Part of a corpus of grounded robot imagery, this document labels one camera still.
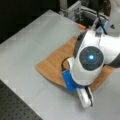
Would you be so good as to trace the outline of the white gripper blue mount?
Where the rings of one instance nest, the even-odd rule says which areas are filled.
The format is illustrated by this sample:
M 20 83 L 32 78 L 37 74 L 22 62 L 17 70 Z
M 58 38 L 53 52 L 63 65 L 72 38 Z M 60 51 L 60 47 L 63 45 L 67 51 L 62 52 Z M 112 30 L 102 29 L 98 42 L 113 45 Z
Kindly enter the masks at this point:
M 72 68 L 73 57 L 65 58 L 61 63 L 61 75 L 68 90 L 76 90 L 84 108 L 93 106 L 93 95 L 89 86 L 80 86 L 73 81 L 70 70 Z

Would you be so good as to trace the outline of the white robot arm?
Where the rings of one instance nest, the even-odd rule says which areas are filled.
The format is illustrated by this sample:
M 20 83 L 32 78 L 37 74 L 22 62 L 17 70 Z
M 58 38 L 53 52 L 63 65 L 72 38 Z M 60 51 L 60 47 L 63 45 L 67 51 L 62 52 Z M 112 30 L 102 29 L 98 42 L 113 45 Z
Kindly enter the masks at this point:
M 120 68 L 120 35 L 105 35 L 97 30 L 82 32 L 75 43 L 74 52 L 67 57 L 69 69 L 61 65 L 61 74 L 68 90 L 76 90 L 84 108 L 93 106 L 90 85 L 104 65 Z

